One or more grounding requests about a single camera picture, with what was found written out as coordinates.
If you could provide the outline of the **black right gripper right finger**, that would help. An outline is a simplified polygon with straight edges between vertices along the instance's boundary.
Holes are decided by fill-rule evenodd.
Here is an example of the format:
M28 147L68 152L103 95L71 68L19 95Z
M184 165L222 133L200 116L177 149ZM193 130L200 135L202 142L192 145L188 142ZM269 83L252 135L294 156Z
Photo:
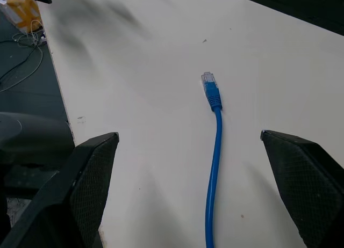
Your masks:
M343 168L317 143L263 130L280 197L307 247L343 247Z

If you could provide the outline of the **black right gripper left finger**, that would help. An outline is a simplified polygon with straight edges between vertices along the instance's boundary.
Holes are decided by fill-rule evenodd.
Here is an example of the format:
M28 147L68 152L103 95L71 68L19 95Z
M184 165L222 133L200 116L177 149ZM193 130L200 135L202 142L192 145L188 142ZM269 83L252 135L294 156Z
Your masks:
M38 190L1 247L103 247L99 226L118 143L113 132L78 145Z

